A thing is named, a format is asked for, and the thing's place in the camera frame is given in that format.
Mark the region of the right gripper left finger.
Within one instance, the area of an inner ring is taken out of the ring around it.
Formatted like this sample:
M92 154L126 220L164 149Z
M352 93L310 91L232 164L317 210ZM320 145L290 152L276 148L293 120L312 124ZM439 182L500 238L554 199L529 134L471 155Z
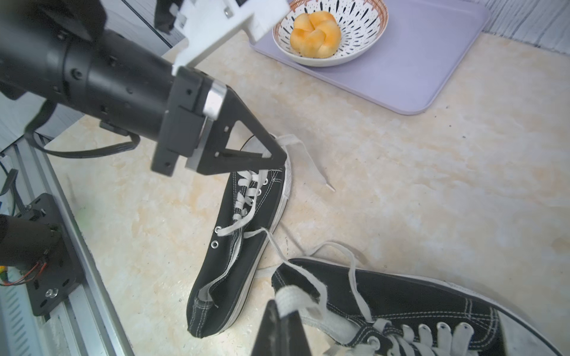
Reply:
M281 317L277 303L274 300L270 300L266 305L251 356L283 355L284 347L281 327Z

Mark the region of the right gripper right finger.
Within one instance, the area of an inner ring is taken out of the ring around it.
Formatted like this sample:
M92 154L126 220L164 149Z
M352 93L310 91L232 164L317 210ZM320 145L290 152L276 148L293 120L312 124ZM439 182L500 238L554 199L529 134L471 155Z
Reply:
M284 354L288 356L312 355L301 317L297 311L284 319Z

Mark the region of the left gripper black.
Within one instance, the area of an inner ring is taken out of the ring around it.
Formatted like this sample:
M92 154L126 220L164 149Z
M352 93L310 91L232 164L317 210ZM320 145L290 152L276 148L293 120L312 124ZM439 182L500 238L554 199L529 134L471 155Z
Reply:
M241 124L251 137L228 147ZM287 154L233 89L195 68L178 70L169 94L151 170L172 176L179 157L202 175L278 169Z

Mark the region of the black canvas sneaker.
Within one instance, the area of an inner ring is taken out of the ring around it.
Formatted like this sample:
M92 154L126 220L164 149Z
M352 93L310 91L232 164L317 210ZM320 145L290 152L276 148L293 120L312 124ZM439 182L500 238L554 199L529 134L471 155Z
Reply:
M191 290L187 330L195 338L224 332L238 319L255 272L292 190L291 161L229 175L203 265Z
M304 331L330 339L336 355L558 355L559 349L505 305L455 283L357 266L347 246L329 242L347 265L310 249L283 258L272 275L281 317L298 312Z

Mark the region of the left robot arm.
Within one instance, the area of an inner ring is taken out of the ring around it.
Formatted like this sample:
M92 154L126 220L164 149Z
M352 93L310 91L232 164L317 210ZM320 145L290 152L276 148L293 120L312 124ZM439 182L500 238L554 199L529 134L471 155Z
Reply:
M156 142L151 170L171 176L180 157L202 175L278 169L286 152L233 89L194 68L178 69L110 31L98 1L3 1L1 92L44 99L25 128L34 134L65 105L130 141L71 159L105 157Z

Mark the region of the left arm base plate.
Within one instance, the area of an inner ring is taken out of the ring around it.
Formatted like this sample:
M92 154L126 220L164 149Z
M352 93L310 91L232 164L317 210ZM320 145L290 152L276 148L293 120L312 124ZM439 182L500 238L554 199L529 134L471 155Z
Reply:
M83 282L84 271L71 241L70 230L54 197L39 195L28 212L17 217L24 266L39 262L43 272L27 284L32 312L48 315Z

